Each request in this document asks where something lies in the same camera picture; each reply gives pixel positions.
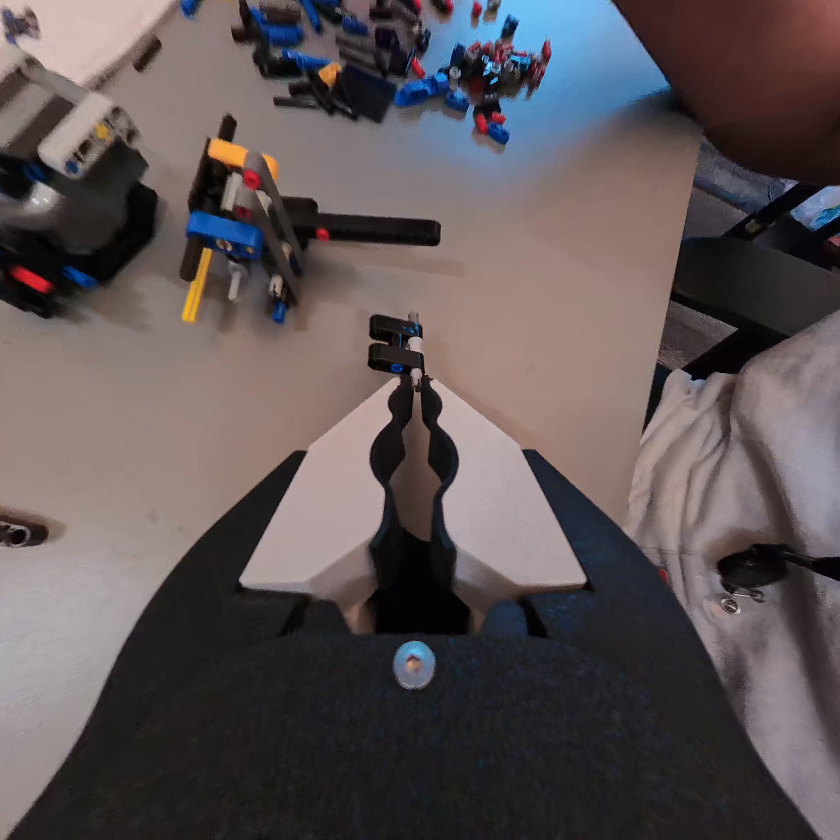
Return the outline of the white lego instruction booklet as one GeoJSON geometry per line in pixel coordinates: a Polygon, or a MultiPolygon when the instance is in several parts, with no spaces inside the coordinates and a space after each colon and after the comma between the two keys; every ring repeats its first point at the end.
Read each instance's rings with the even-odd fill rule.
{"type": "Polygon", "coordinates": [[[176,1],[2,1],[16,15],[30,8],[40,35],[20,48],[81,87],[95,86],[131,62],[173,15],[176,1]]]}

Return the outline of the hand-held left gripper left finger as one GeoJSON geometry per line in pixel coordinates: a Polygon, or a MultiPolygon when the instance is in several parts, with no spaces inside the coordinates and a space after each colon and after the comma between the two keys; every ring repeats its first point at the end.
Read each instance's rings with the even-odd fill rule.
{"type": "Polygon", "coordinates": [[[320,436],[239,577],[254,592],[307,595],[335,604],[353,634],[371,634],[377,589],[370,545],[382,525],[385,489],[371,449],[393,420],[391,380],[320,436]]]}

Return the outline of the blue yellow lego subassembly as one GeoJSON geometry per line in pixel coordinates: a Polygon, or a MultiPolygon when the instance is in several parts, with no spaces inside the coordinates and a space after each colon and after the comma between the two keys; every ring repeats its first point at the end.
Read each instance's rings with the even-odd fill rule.
{"type": "Polygon", "coordinates": [[[237,120],[224,115],[206,139],[187,198],[180,276],[188,285],[181,320],[195,323],[214,257],[226,262],[227,298],[254,268],[268,279],[268,312],[282,324],[298,304],[304,250],[312,240],[363,245],[435,247],[440,223],[431,219],[322,213],[309,197],[283,196],[271,155],[235,142],[237,120]]]}

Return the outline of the grey lego pin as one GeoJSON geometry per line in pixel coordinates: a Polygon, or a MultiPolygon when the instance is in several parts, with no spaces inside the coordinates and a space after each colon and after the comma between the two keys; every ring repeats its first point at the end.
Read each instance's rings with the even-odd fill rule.
{"type": "Polygon", "coordinates": [[[425,374],[424,332],[420,323],[418,312],[410,311],[408,313],[408,320],[413,323],[413,335],[408,339],[406,347],[409,351],[419,357],[419,367],[413,367],[411,372],[414,391],[419,393],[421,391],[422,379],[425,374]]]}

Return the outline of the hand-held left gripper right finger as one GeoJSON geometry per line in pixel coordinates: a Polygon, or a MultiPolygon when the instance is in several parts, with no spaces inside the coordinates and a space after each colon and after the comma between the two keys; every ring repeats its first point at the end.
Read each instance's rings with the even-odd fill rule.
{"type": "Polygon", "coordinates": [[[490,611],[531,595],[575,592],[586,575],[522,447],[440,381],[423,378],[433,497],[435,580],[477,632],[490,611]]]}

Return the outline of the large black grey lego chassis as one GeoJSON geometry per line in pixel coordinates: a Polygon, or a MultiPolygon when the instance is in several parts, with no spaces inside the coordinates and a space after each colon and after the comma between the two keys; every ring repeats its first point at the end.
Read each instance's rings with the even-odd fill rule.
{"type": "Polygon", "coordinates": [[[149,244],[158,196],[139,137],[113,100],[2,42],[3,303],[52,319],[149,244]]]}

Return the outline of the black harness buckle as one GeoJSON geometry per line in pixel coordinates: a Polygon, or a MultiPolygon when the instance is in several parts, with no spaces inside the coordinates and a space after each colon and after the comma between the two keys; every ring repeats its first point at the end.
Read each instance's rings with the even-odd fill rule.
{"type": "Polygon", "coordinates": [[[741,602],[763,605],[765,590],[785,580],[790,568],[799,568],[824,579],[839,581],[839,558],[814,557],[784,543],[755,543],[717,562],[722,592],[717,597],[726,614],[741,612],[741,602]]]}

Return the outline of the short black lego beam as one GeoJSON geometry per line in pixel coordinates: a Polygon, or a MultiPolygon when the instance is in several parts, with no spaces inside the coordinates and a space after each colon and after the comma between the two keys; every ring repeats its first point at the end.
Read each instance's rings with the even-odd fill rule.
{"type": "Polygon", "coordinates": [[[401,364],[403,373],[411,375],[413,367],[419,367],[419,357],[407,348],[398,348],[383,343],[372,343],[368,349],[367,364],[374,371],[391,373],[392,364],[401,364]]]}
{"type": "Polygon", "coordinates": [[[419,321],[374,314],[369,320],[369,337],[374,342],[402,349],[421,343],[424,331],[419,321]]]}

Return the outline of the pile of loose lego pieces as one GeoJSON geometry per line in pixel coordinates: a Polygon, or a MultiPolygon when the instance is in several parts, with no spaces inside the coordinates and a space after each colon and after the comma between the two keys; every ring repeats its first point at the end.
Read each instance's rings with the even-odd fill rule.
{"type": "Polygon", "coordinates": [[[276,109],[318,111],[351,121],[381,124],[391,107],[418,109],[428,102],[458,118],[470,116],[473,132],[499,146],[509,142],[502,100],[531,95],[543,82],[553,50],[520,50],[513,42],[519,21],[508,15],[492,40],[456,43],[436,70],[424,59],[432,30],[430,7],[451,18],[454,2],[237,2],[233,41],[252,48],[266,81],[281,81],[276,109]]]}

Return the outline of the black office chair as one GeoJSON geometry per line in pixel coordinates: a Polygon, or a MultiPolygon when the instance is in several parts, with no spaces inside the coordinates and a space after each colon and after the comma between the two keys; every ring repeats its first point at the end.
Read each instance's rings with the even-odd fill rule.
{"type": "Polygon", "coordinates": [[[820,257],[838,235],[838,218],[814,231],[800,227],[782,249],[759,243],[783,215],[820,191],[794,184],[725,234],[682,240],[670,300],[733,328],[688,363],[691,379],[739,373],[756,355],[838,311],[838,273],[820,257]]]}

